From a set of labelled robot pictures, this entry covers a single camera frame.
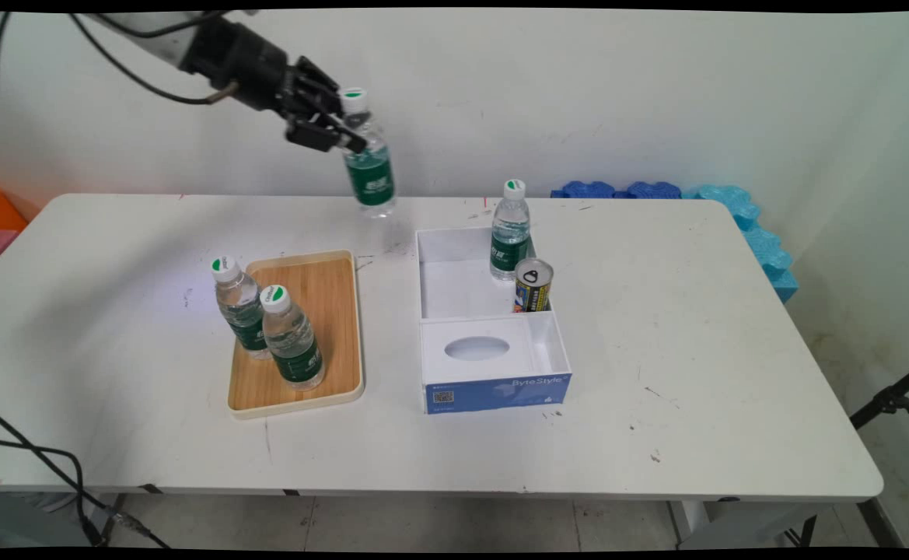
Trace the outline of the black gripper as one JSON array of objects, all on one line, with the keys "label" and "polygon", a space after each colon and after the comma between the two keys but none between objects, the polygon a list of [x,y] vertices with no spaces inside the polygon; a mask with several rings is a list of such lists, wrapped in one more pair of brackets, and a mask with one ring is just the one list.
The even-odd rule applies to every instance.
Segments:
[{"label": "black gripper", "polygon": [[[241,23],[219,17],[198,26],[180,70],[202,75],[216,91],[234,82],[235,100],[285,116],[285,138],[295,145],[319,152],[368,148],[368,141],[345,124],[340,86],[322,68],[300,56],[294,70],[285,51]],[[316,113],[304,114],[296,99]]]}]

